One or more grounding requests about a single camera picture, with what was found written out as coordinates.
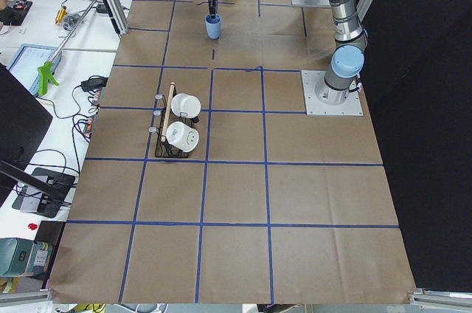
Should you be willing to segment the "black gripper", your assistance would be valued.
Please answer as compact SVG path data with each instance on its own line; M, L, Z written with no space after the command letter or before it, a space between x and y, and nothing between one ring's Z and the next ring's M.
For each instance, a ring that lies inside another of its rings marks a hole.
M215 10L218 9L218 0L208 0L209 14L211 18L216 18Z

